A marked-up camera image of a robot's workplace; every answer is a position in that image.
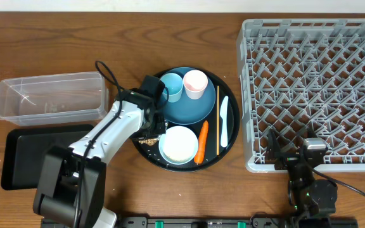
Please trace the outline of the light blue bowl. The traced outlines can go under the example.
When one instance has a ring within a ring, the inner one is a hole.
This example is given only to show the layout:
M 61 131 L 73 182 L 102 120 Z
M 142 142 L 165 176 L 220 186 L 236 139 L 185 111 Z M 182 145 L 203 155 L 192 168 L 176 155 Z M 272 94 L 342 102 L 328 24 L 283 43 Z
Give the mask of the light blue bowl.
M 198 138 L 187 127 L 174 126 L 160 137 L 158 149 L 164 160 L 173 165 L 190 162 L 198 151 Z

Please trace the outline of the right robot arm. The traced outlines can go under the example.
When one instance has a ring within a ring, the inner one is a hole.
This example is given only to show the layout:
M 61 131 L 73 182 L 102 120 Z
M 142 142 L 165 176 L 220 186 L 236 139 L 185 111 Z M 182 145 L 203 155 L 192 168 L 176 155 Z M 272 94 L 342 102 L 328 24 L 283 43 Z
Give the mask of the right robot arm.
M 323 139 L 308 131 L 296 153 L 284 152 L 273 130 L 267 135 L 267 158 L 275 170 L 289 174 L 288 200 L 295 212 L 279 220 L 278 227 L 331 227 L 329 215 L 335 213 L 337 185 L 315 179 L 314 168 L 323 163 L 328 147 Z

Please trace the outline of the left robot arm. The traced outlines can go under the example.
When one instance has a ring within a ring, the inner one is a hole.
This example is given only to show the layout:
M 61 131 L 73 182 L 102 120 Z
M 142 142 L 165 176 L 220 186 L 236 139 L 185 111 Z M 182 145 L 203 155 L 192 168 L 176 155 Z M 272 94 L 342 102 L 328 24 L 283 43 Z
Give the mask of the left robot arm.
M 117 215 L 104 204 L 106 168 L 131 136 L 152 136 L 163 129 L 165 87 L 123 90 L 107 115 L 68 148 L 46 153 L 34 213 L 67 227 L 115 227 Z

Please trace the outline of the grey plastic dishwasher rack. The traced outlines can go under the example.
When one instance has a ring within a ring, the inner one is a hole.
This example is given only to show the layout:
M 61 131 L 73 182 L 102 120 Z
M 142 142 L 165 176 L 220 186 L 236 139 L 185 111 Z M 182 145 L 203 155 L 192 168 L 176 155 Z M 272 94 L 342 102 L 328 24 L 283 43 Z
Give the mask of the grey plastic dishwasher rack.
M 236 48 L 248 171 L 274 171 L 269 131 L 294 153 L 312 130 L 320 172 L 365 172 L 365 19 L 248 19 Z

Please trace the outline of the brown patterned cookie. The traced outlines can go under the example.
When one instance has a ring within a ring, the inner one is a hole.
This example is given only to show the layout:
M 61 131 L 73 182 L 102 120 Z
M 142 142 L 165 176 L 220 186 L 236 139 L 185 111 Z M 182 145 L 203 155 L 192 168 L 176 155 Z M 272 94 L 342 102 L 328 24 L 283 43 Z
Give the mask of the brown patterned cookie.
M 150 138 L 142 138 L 139 139 L 138 142 L 140 144 L 147 144 L 149 146 L 153 146 L 154 144 L 156 144 L 159 141 L 159 137 L 150 137 Z

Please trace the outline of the dark blue plate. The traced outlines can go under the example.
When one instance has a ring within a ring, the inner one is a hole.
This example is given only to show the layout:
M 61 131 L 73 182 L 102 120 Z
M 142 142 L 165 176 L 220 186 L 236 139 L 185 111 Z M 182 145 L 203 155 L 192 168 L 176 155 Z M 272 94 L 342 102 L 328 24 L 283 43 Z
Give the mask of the dark blue plate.
M 191 67 L 178 67 L 173 68 L 166 73 L 176 73 L 183 77 L 190 70 L 197 70 Z M 161 102 L 166 102 L 167 104 L 163 108 L 163 115 L 166 120 L 179 125 L 189 125 L 203 120 L 212 111 L 216 100 L 216 91 L 213 82 L 210 77 L 208 77 L 208 86 L 205 89 L 203 95 L 199 99 L 188 98 L 185 88 L 182 90 L 182 95 L 179 101 L 175 103 L 168 102 L 162 95 Z

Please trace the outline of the light blue cup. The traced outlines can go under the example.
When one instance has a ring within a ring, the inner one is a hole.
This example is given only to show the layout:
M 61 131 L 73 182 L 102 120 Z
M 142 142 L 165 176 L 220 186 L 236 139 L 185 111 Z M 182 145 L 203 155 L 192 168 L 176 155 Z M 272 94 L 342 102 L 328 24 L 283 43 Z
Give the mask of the light blue cup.
M 163 97 L 170 103 L 179 101 L 183 92 L 183 79 L 176 73 L 166 73 L 160 80 L 164 83 Z

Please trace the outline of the round black serving tray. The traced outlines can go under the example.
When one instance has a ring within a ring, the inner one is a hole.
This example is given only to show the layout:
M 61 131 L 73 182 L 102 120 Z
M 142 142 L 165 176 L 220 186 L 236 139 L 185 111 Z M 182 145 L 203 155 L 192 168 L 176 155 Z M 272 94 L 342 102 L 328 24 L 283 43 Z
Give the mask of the round black serving tray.
M 146 158 L 152 164 L 169 170 L 173 172 L 195 172 L 198 170 L 203 170 L 211 167 L 220 161 L 226 154 L 228 154 L 229 150 L 232 148 L 239 132 L 240 127 L 240 112 L 239 107 L 236 101 L 236 98 L 229 88 L 229 86 L 214 73 L 209 72 L 205 69 L 200 69 L 207 74 L 211 81 L 214 84 L 216 95 L 217 95 L 217 86 L 219 86 L 219 99 L 223 100 L 225 96 L 229 97 L 229 103 L 227 105 L 227 146 L 223 148 L 219 146 L 219 156 L 216 155 L 216 100 L 215 105 L 212 111 L 206 116 L 203 120 L 199 122 L 189 124 L 189 125 L 180 125 L 189 128 L 196 135 L 200 134 L 202 125 L 204 121 L 208 121 L 209 129 L 207 136 L 207 143 L 205 149 L 205 157 L 204 161 L 201 164 L 196 164 L 193 160 L 189 161 L 184 165 L 173 165 L 164 160 L 164 158 L 160 155 L 158 149 L 158 142 L 153 146 L 149 146 L 147 144 L 140 144 L 137 141 L 133 142 L 133 145 L 137 149 L 137 151 Z M 172 123 L 168 120 L 168 127 L 178 126 L 179 124 Z

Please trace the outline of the orange carrot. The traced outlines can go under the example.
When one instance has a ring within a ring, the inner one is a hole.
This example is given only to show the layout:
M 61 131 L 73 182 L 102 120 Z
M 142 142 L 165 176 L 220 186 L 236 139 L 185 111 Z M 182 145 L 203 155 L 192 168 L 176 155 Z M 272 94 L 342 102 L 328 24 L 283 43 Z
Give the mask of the orange carrot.
M 209 128 L 209 124 L 208 124 L 208 121 L 206 120 L 206 121 L 204 121 L 204 123 L 202 125 L 202 129 L 201 129 L 200 135 L 198 137 L 198 151 L 194 157 L 194 162 L 196 164 L 201 164 L 204 161 L 208 128 Z

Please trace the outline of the pink cup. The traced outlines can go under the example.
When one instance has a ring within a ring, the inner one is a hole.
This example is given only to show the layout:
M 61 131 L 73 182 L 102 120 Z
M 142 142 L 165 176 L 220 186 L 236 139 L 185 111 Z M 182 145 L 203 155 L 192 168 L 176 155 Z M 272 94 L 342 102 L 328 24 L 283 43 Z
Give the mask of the pink cup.
M 190 70 L 184 75 L 183 84 L 188 98 L 199 99 L 208 86 L 208 77 L 200 70 Z

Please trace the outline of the white plastic knife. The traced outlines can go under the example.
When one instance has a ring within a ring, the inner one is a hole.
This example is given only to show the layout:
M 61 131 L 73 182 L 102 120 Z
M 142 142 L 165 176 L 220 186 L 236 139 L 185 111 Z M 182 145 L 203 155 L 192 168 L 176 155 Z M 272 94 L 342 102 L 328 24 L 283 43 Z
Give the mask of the white plastic knife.
M 222 100 L 219 115 L 222 118 L 222 128 L 221 128 L 221 146 L 225 148 L 227 146 L 227 105 L 229 103 L 229 97 L 225 96 Z

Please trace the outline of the wooden chopstick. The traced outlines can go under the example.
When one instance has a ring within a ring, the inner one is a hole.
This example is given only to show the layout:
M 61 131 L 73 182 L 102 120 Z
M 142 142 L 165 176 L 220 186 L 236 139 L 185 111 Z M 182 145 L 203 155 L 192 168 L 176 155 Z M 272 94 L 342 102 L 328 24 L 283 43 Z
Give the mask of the wooden chopstick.
M 219 156 L 219 86 L 216 95 L 216 155 Z

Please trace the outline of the clear plastic bin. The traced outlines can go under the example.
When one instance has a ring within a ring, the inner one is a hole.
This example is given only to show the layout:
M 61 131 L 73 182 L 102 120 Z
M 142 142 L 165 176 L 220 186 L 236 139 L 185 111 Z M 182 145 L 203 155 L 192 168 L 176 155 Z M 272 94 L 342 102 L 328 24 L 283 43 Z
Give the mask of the clear plastic bin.
M 20 77 L 0 81 L 0 120 L 19 126 L 102 119 L 108 89 L 98 72 Z

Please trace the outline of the black rectangular tray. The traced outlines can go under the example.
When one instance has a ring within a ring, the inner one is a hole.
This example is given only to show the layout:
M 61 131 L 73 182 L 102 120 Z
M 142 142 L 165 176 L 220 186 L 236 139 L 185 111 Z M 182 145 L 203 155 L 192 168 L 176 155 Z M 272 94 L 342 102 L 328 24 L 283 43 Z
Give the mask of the black rectangular tray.
M 1 187 L 7 191 L 36 188 L 47 150 L 66 148 L 92 129 L 81 124 L 12 130 L 6 138 Z

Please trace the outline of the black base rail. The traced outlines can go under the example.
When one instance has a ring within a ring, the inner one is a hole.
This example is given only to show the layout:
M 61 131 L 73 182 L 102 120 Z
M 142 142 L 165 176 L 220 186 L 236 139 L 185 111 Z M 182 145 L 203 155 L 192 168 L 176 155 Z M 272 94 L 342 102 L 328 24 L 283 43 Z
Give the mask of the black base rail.
M 299 227 L 358 228 L 354 219 L 313 218 L 301 220 Z M 255 215 L 249 219 L 204 218 L 146 218 L 125 217 L 115 223 L 115 228 L 274 228 L 294 227 L 283 218 Z

